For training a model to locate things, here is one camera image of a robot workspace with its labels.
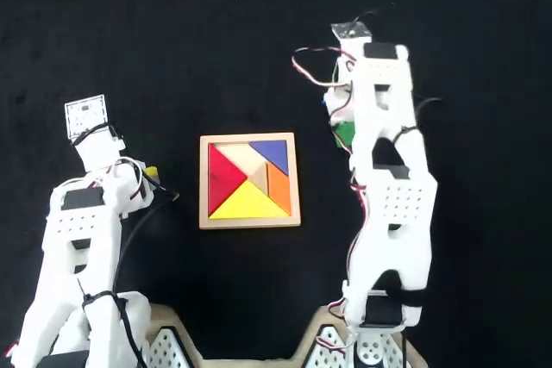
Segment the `tangram puzzle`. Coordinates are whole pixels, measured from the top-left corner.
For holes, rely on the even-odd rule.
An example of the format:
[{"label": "tangram puzzle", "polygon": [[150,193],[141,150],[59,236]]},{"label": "tangram puzzle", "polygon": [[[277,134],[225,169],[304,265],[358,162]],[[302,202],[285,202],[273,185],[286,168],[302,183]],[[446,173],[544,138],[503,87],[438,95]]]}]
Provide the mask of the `tangram puzzle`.
[{"label": "tangram puzzle", "polygon": [[293,133],[205,135],[199,155],[200,228],[301,223]]}]

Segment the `beige piece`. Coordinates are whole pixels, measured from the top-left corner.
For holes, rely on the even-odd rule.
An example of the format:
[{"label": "beige piece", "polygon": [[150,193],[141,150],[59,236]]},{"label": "beige piece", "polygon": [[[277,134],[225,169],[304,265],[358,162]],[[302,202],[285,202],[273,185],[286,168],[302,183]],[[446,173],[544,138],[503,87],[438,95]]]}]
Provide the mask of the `beige piece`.
[{"label": "beige piece", "polygon": [[257,153],[248,143],[222,143],[215,144],[215,148],[224,157],[232,161],[246,176],[254,174],[267,161]]},{"label": "beige piece", "polygon": [[248,180],[268,196],[267,163],[263,163],[256,172],[248,177]]},{"label": "beige piece", "polygon": [[[232,143],[232,144],[244,144],[248,146],[248,143],[250,141],[272,141],[272,140],[285,140],[287,143],[287,165],[288,165],[288,177],[290,179],[292,214],[288,217],[211,220],[208,215],[209,144],[215,144],[215,147],[218,150],[220,150],[221,153],[223,153],[223,150],[221,150],[221,147],[224,147],[224,144]],[[297,174],[297,161],[295,157],[296,157],[295,139],[294,139],[293,133],[232,134],[232,135],[202,136],[199,139],[199,228],[203,228],[203,229],[276,228],[276,227],[299,226],[301,224],[301,212],[299,209],[298,174]]]},{"label": "beige piece", "polygon": [[[152,320],[147,331],[147,340],[151,343],[162,327],[175,327],[195,368],[301,368],[320,327],[326,324],[333,325],[342,337],[343,342],[347,341],[347,328],[344,323],[330,315],[326,307],[321,307],[314,314],[304,333],[303,339],[299,343],[297,351],[290,359],[272,359],[266,361],[256,359],[204,359],[176,313],[166,306],[153,304]],[[401,334],[393,334],[392,338],[401,347]],[[406,347],[407,359],[412,368],[428,368],[425,360],[410,342],[407,341]]]}]

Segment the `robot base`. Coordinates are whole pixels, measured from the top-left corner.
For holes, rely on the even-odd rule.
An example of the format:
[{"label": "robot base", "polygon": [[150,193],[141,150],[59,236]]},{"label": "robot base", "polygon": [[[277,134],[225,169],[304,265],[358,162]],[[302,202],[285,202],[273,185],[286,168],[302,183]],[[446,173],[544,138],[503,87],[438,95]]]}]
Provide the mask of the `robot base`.
[{"label": "robot base", "polygon": [[[347,334],[345,325],[323,307],[313,316],[297,351],[290,359],[204,359],[176,313],[166,306],[152,305],[152,320],[147,331],[147,338],[152,346],[147,361],[150,368],[346,368],[345,358],[341,353],[329,352],[320,347],[315,338],[321,335],[339,345],[345,342],[342,338],[347,338]],[[403,355],[399,345],[401,335],[383,334],[379,337],[381,345],[378,348],[382,350],[380,360],[383,362],[383,365],[379,366],[402,368]],[[357,345],[364,346],[364,343],[358,342]],[[372,349],[373,344],[366,345],[366,352],[363,351],[362,355],[365,353],[372,359],[376,350]],[[425,360],[409,342],[406,346],[407,366],[428,368]]]}]

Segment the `orange piece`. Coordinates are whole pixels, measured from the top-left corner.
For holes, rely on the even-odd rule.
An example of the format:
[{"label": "orange piece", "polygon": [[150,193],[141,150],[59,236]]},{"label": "orange piece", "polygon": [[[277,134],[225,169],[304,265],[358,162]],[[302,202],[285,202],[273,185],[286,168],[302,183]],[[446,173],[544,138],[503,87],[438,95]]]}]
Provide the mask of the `orange piece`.
[{"label": "orange piece", "polygon": [[268,163],[268,196],[288,215],[292,215],[290,179],[273,163]]}]

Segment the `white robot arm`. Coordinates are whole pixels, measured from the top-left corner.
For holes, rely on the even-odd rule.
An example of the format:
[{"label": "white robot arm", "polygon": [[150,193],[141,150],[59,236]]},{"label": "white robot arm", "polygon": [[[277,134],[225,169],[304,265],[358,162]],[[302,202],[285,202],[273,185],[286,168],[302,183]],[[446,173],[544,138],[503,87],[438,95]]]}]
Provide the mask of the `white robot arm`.
[{"label": "white robot arm", "polygon": [[[436,181],[428,171],[423,136],[417,129],[412,80],[406,47],[372,42],[363,23],[332,25],[340,48],[334,79],[324,95],[329,124],[337,141],[350,154],[351,188],[357,193],[365,220],[348,253],[348,278],[340,308],[348,324],[348,366],[377,365],[382,352],[368,354],[355,343],[378,343],[380,335],[417,325],[431,262],[430,223]],[[296,52],[322,49],[301,48]],[[343,122],[354,124],[352,142],[336,132]],[[377,165],[373,150],[389,140],[404,165]],[[382,278],[389,271],[397,284]]]},{"label": "white robot arm", "polygon": [[[87,104],[77,104],[89,110]],[[147,208],[154,199],[154,186],[144,163],[120,154],[124,142],[106,121],[105,117],[99,127],[88,130],[81,126],[84,132],[73,137],[68,128],[87,174],[60,184],[50,197],[36,295],[18,344],[10,350],[17,368],[34,368],[46,356],[68,352],[81,352],[89,368],[134,367],[143,362],[131,344],[147,350],[151,312],[147,298],[138,292],[118,298],[105,292],[114,289],[121,219]],[[120,300],[126,302],[125,318],[117,308]]]}]

